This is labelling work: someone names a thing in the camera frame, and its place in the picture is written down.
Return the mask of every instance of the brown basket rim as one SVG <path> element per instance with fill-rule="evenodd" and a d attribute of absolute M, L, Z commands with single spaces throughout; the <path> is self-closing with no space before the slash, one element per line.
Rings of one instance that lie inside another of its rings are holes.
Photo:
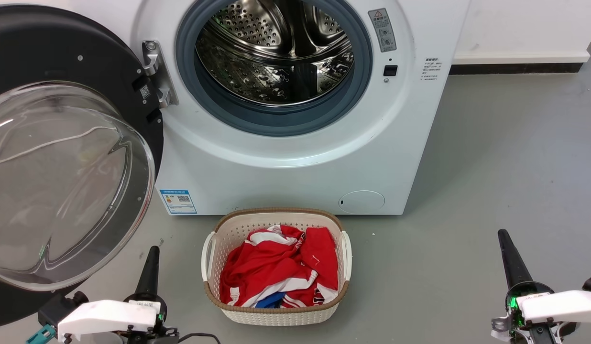
<path fill-rule="evenodd" d="M 342 223 L 336 216 L 330 214 L 326 211 L 318 210 L 318 209 L 306 209 L 306 208 L 295 208 L 295 207 L 269 207 L 269 208 L 255 208 L 255 209 L 244 209 L 233 211 L 228 215 L 219 220 L 217 226 L 215 226 L 215 233 L 219 230 L 219 228 L 230 218 L 240 216 L 240 215 L 248 215 L 248 214 L 262 214 L 262 213 L 309 213 L 309 214 L 316 214 L 316 215 L 323 215 L 325 217 L 330 218 L 340 229 L 343 231 Z M 301 307 L 301 308 L 284 308 L 284 309 L 265 309 L 265 308 L 252 308 L 252 307 L 240 307 L 240 306 L 232 306 L 227 305 L 219 301 L 213 293 L 210 291 L 210 284 L 208 281 L 204 282 L 204 291 L 206 292 L 206 296 L 210 299 L 210 301 L 217 307 L 221 308 L 224 311 L 230 312 L 243 312 L 243 313 L 260 313 L 260 314 L 291 314 L 291 313 L 306 313 L 306 312 L 316 312 L 316 311 L 324 311 L 326 309 L 330 309 L 337 305 L 342 299 L 344 295 L 346 295 L 347 289 L 349 289 L 349 281 L 344 281 L 342 288 L 338 296 L 333 299 L 329 303 L 325 303 L 323 305 L 318 306 L 309 306 L 309 307 Z"/>

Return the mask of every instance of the white plastic basket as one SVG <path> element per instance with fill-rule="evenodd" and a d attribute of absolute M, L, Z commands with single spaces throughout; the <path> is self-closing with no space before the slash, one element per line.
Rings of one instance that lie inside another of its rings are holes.
<path fill-rule="evenodd" d="M 236 307 L 219 300 L 219 279 L 228 254 L 240 246 L 248 233 L 271 225 L 289 225 L 305 231 L 308 227 L 327 227 L 336 244 L 339 266 L 339 295 L 332 302 L 291 309 Z M 268 208 L 236 211 L 223 217 L 208 235 L 202 249 L 202 279 L 208 298 L 228 318 L 241 324 L 297 326 L 317 324 L 336 311 L 349 287 L 351 249 L 349 236 L 332 214 L 313 209 Z"/>

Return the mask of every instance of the cable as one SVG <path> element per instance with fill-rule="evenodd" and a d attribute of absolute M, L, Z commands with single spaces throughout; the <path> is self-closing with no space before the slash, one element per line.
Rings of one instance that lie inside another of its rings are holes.
<path fill-rule="evenodd" d="M 189 333 L 189 334 L 186 334 L 183 337 L 181 337 L 179 339 L 179 342 L 177 342 L 177 343 L 180 343 L 180 342 L 182 342 L 186 339 L 189 339 L 191 337 L 212 337 L 212 338 L 215 338 L 215 342 L 217 342 L 217 344 L 221 344 L 221 342 L 219 342 L 219 338 L 217 338 L 216 335 L 210 334 L 210 333 Z"/>

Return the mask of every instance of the door hinge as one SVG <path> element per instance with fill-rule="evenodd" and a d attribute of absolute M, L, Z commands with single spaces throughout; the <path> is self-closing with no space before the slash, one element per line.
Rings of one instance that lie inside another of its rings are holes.
<path fill-rule="evenodd" d="M 175 86 L 166 68 L 164 54 L 160 42 L 146 40 L 142 42 L 142 58 L 145 74 L 149 76 L 158 91 L 160 108 L 168 105 L 179 105 L 179 98 L 175 93 Z"/>

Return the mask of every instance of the clothes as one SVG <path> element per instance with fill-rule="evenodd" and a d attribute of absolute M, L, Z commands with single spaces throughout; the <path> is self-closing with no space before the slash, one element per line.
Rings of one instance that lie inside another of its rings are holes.
<path fill-rule="evenodd" d="M 281 307 L 328 303 L 338 295 L 338 260 L 327 228 L 275 225 L 249 233 L 230 252 L 219 296 L 228 305 L 256 307 L 285 292 Z"/>
<path fill-rule="evenodd" d="M 275 292 L 271 296 L 258 301 L 255 305 L 256 308 L 280 308 L 283 304 L 284 292 Z"/>

